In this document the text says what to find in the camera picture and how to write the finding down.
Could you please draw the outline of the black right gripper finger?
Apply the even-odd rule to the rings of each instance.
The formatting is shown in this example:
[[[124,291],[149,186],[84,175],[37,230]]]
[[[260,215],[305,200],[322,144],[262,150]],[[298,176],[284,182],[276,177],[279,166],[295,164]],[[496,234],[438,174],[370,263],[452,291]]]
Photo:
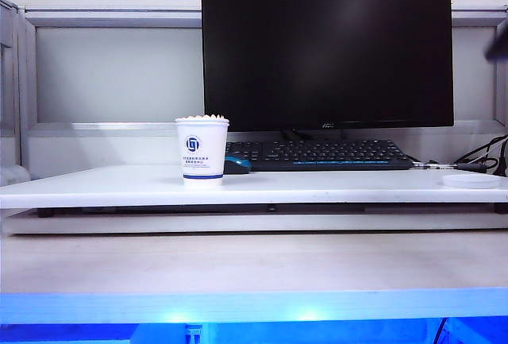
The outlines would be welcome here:
[[[494,38],[487,46],[484,56],[487,60],[507,60],[507,55],[507,20],[504,20],[497,26]]]

